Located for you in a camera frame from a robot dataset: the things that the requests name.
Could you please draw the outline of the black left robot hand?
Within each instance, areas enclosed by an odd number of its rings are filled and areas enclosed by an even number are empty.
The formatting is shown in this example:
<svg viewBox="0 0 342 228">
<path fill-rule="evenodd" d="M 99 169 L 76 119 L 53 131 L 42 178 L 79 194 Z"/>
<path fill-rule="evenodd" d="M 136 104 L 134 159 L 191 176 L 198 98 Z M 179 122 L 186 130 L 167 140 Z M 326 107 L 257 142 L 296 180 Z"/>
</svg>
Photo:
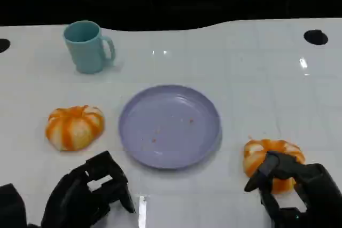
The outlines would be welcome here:
<svg viewBox="0 0 342 228">
<path fill-rule="evenodd" d="M 117 201 L 135 212 L 125 173 L 103 151 L 62 177 L 47 201 L 41 227 L 91 227 Z"/>
</svg>

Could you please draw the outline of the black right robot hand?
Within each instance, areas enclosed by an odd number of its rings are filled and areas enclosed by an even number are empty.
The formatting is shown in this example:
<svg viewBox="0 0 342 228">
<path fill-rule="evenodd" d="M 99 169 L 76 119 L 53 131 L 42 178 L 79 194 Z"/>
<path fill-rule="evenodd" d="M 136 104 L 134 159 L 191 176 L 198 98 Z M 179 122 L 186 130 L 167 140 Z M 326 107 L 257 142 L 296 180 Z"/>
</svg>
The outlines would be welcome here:
<svg viewBox="0 0 342 228">
<path fill-rule="evenodd" d="M 294 189 L 306 206 L 281 208 L 272 194 L 273 178 L 293 178 Z M 319 163 L 301 164 L 295 157 L 269 151 L 244 190 L 257 189 L 273 227 L 341 227 L 341 192 Z"/>
</svg>

